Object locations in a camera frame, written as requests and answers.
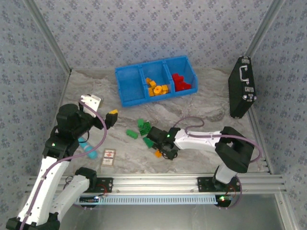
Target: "yellow block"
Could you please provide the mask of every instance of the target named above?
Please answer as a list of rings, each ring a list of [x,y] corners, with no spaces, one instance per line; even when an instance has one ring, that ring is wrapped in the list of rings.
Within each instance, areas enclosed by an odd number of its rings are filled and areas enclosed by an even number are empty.
[[[117,109],[112,110],[111,112],[109,112],[109,114],[118,114],[118,110]]]
[[[157,158],[162,157],[162,153],[160,153],[159,150],[157,150],[154,154],[155,154],[155,156],[156,156]]]
[[[153,81],[153,80],[149,82],[149,85],[150,85],[150,87],[153,88],[153,89],[157,86],[157,84],[156,84],[155,81]]]
[[[155,96],[160,95],[162,93],[162,86],[161,85],[156,86],[153,90],[153,93]]]
[[[168,93],[168,87],[167,87],[167,85],[163,85],[163,86],[162,86],[162,91]]]
[[[153,97],[154,96],[154,91],[152,88],[148,88],[148,93],[149,93],[149,96],[150,97]]]
[[[149,84],[152,80],[150,78],[146,78],[146,83]]]

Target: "gray marble surface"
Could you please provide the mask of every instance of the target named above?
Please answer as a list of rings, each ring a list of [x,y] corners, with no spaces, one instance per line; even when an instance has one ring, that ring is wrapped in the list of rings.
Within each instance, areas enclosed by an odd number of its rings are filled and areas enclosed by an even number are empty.
[[[66,173],[74,173],[79,167],[97,170],[97,173],[213,173],[222,162],[217,154],[201,150],[181,150],[173,161],[157,158],[154,149],[148,149],[139,136],[134,140],[126,135],[127,129],[138,132],[136,120],[143,118],[153,126],[168,130],[182,117],[193,115],[204,118],[205,127],[195,131],[217,131],[231,126],[244,136],[254,139],[247,116],[233,119],[229,115],[228,82],[229,73],[216,69],[195,69],[199,79],[199,91],[179,98],[156,103],[146,103],[123,108],[118,96],[114,70],[73,71],[64,95],[63,104],[77,104],[82,94],[95,94],[104,98],[98,110],[102,117],[113,109],[118,109],[118,121],[107,132],[104,144],[97,150],[98,158],[87,156],[72,160]],[[195,124],[195,120],[185,120],[179,127]],[[103,132],[97,128],[90,131],[89,143],[95,146]],[[116,149],[114,167],[101,167],[104,149]],[[82,153],[79,148],[75,154]],[[252,163],[250,172],[263,170],[261,162]]]

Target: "green toy piece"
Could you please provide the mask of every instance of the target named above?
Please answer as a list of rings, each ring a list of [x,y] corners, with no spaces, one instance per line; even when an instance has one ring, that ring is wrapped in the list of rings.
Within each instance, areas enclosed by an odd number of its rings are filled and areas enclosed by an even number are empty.
[[[143,119],[138,119],[138,127],[143,128],[144,125],[144,120]]]
[[[140,128],[141,136],[144,136],[144,135],[148,134],[151,128],[152,127],[150,126],[150,123],[149,122],[145,122],[143,127]]]
[[[138,138],[138,134],[130,129],[127,129],[126,131],[126,134],[129,136],[129,137],[132,137],[133,139],[137,139]]]
[[[150,139],[148,139],[147,137],[144,137],[143,141],[145,142],[145,144],[147,145],[147,147],[149,149],[154,145],[154,143]]]

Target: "patterned wallpaper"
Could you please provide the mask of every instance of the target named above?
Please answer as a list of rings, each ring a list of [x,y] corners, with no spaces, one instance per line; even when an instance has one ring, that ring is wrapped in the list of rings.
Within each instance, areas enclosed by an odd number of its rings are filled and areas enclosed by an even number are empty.
[[[21,0],[0,3],[0,229],[36,175],[66,74]]]
[[[307,2],[287,0],[253,58],[254,104],[275,173],[307,230]]]
[[[234,66],[272,0],[36,0],[72,68],[188,55]]]

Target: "black briefcase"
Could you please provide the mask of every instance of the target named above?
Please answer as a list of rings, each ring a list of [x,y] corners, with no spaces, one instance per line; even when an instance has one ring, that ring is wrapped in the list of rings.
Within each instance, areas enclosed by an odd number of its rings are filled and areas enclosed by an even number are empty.
[[[228,78],[230,115],[242,118],[257,99],[250,57],[241,56]]]

